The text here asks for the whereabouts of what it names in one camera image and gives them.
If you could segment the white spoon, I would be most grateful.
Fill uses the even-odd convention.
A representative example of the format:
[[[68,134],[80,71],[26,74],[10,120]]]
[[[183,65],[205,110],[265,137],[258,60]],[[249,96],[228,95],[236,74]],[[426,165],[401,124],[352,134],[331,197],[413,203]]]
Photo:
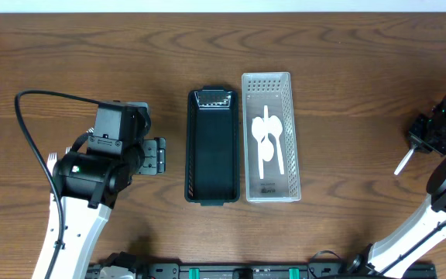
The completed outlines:
[[[257,154],[258,154],[258,170],[259,178],[264,178],[264,166],[263,166],[263,151],[262,151],[262,141],[264,139],[264,121],[260,117],[255,117],[252,120],[252,135],[257,141]]]
[[[283,154],[282,154],[282,149],[281,149],[281,144],[280,144],[280,136],[281,136],[282,132],[283,132],[283,126],[282,126],[280,119],[275,115],[270,116],[269,117],[269,133],[271,133],[273,135],[273,137],[275,138],[276,154],[277,154],[277,160],[278,160],[278,164],[279,164],[279,170],[280,170],[280,173],[282,175],[284,175],[285,171],[284,171]]]
[[[262,159],[266,162],[270,162],[273,158],[274,154],[274,146],[269,139],[269,109],[267,105],[263,106],[263,124],[262,124],[262,133],[263,140],[261,142],[262,145]]]
[[[394,175],[398,176],[401,171],[404,169],[404,167],[407,165],[407,163],[410,161],[410,158],[413,156],[415,151],[415,147],[411,147],[406,155],[403,157],[403,159],[400,161],[400,163],[398,164],[398,166],[396,167],[395,171],[393,172]]]

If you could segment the black plastic basket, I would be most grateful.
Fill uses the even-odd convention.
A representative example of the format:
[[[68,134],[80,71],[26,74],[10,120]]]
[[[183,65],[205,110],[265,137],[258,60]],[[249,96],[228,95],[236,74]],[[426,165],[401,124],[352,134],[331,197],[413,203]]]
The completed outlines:
[[[187,202],[222,206],[240,198],[238,93],[220,86],[193,90],[187,100]]]

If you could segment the clear plastic basket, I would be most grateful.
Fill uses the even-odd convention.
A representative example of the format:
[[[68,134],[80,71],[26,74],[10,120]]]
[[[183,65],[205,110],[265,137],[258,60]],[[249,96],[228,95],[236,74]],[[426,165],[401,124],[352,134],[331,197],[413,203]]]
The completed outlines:
[[[263,118],[263,106],[267,105],[269,117],[277,116],[283,126],[280,144],[283,154],[284,175],[280,173],[276,154],[263,161],[264,178],[259,178],[257,141],[252,135],[252,120]],[[291,76],[288,72],[244,73],[242,75],[242,116],[245,155],[246,199],[254,203],[297,202],[301,199],[300,168],[297,152],[295,115]]]

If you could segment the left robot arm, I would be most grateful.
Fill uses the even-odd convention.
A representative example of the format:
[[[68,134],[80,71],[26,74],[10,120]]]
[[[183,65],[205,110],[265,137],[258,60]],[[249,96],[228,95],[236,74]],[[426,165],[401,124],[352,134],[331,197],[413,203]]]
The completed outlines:
[[[83,278],[118,193],[135,175],[166,170],[166,140],[147,139],[145,102],[105,102],[94,128],[80,135],[62,158],[48,157],[60,198],[50,198],[50,217],[34,278]]]

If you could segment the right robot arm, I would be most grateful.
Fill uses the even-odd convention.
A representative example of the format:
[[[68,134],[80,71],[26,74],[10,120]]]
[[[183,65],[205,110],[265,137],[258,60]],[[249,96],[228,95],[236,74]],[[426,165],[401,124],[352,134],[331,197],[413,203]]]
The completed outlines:
[[[443,156],[427,182],[423,203],[389,236],[367,246],[346,274],[401,278],[413,263],[446,239],[446,95],[431,112],[431,116],[418,115],[409,128],[410,149],[394,172],[399,174],[416,152]]]

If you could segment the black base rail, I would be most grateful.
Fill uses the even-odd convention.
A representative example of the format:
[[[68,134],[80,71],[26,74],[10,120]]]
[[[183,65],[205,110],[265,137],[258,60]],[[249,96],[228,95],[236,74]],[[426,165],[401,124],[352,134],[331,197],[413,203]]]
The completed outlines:
[[[339,260],[305,264],[183,264],[148,262],[125,252],[113,253],[101,263],[88,267],[86,279],[315,279],[380,278],[379,274],[350,274]]]

